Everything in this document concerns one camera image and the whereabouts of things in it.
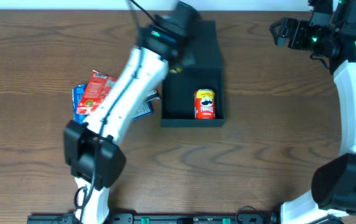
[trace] wood grain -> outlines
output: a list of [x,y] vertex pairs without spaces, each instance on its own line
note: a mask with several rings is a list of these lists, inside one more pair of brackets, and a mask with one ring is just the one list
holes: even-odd
[[[130,127],[128,164],[110,204],[137,212],[272,209],[310,188],[340,146],[337,91],[308,52],[274,46],[269,25],[291,12],[203,12],[225,63],[222,128]],[[118,76],[135,29],[120,11],[0,11],[0,223],[73,208],[63,161],[71,89],[96,69]],[[356,217],[346,218],[356,223]]]

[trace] wooden table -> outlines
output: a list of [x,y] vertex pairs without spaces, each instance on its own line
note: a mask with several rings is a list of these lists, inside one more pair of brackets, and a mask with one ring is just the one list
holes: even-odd
[[[155,113],[134,122],[121,147],[128,163],[113,206],[139,213],[272,209],[307,191],[314,171],[338,155],[332,76],[309,52],[274,46],[268,31],[283,16],[309,14],[202,15],[217,21],[227,122],[160,128],[155,102]],[[73,209],[77,187],[62,145],[72,88],[93,69],[118,76],[135,32],[128,12],[0,11],[0,223]]]

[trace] red can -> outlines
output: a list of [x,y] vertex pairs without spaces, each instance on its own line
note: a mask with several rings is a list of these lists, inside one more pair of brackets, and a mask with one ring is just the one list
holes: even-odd
[[212,90],[195,92],[195,119],[215,119],[215,93]]

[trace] black box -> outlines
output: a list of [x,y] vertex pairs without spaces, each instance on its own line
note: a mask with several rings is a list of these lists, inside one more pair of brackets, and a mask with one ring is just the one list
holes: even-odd
[[[183,71],[162,83],[162,127],[221,127],[225,122],[223,66],[214,21],[199,21],[182,60]],[[195,119],[195,91],[215,92],[215,119]]]

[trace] white background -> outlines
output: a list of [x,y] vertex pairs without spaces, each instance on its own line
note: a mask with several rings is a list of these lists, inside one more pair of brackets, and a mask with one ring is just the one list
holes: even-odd
[[[147,10],[170,10],[177,0],[137,0]],[[184,0],[197,10],[308,11],[308,0]],[[339,0],[334,0],[336,7]],[[125,0],[0,0],[0,9],[127,9]]]

